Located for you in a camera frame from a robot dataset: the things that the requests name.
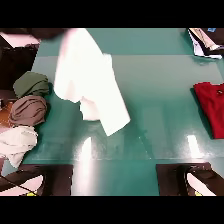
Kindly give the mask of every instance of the glossy tabletop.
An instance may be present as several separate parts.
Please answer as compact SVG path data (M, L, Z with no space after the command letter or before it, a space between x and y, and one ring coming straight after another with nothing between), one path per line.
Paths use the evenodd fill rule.
M185 29L88 29L113 68L131 122L107 137L79 104L51 86L38 145L24 163L74 164L73 195L158 195L156 163L209 161L224 175L224 140L213 140L192 87L223 82L222 60L193 56ZM33 69L53 83L61 37L43 41Z

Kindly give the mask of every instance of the dark green garment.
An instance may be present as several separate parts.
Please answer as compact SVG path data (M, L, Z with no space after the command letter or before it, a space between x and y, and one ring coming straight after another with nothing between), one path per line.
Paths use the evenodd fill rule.
M48 79L46 75L26 72L13 85L18 98L28 95L43 96L48 94Z

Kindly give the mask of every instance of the white cloth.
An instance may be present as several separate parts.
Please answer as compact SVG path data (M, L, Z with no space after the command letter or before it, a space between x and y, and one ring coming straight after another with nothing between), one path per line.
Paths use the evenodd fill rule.
M36 144L34 127L19 126L0 134L0 154L7 157L15 168L19 167L24 154Z
M54 90L58 97L80 101L84 120L99 120L112 135L130 121L112 68L84 28L70 29L62 40Z
M201 56L201 57L206 57L206 58L216 58L216 59L221 59L222 55L209 55L209 56L205 56L203 50L201 49L200 44L198 43L197 40L194 39L194 37L191 35L191 33L188 31L190 38L193 42L193 46L194 46L194 54L196 56Z

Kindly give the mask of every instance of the folded red garment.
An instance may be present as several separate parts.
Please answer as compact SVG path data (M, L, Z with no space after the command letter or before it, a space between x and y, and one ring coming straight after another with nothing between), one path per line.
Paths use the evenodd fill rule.
M214 138L224 138L224 83L203 82L194 85L202 110L208 117Z

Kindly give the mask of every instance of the teal table surface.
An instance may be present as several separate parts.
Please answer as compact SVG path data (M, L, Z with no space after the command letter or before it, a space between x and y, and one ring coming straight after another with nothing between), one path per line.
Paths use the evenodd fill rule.
M72 195L159 195L155 165L208 161L224 176L224 140L214 140L192 87L223 82L224 62L193 55L183 28L88 29L112 55L131 122L107 137L99 121L82 120L79 103L51 86L38 145L24 163L74 164ZM43 41L33 69L54 82L61 37Z

